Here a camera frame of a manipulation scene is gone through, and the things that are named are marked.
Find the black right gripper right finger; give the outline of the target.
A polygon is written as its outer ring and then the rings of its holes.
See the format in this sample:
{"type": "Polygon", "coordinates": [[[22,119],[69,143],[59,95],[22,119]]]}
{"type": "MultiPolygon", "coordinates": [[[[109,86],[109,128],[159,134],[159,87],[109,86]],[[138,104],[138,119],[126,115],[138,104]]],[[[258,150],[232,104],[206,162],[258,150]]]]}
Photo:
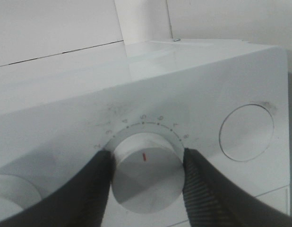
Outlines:
{"type": "Polygon", "coordinates": [[[238,187],[196,149],[184,149],[183,167],[192,227],[292,227],[292,217],[238,187]]]}

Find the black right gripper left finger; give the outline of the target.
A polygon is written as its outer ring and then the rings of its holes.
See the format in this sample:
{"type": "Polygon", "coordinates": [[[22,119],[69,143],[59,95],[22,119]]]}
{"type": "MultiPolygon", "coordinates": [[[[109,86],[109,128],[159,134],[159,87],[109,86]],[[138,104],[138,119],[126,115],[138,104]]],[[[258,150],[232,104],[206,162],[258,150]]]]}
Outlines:
{"type": "Polygon", "coordinates": [[[112,158],[98,151],[67,183],[0,227],[100,227],[112,179],[112,158]]]}

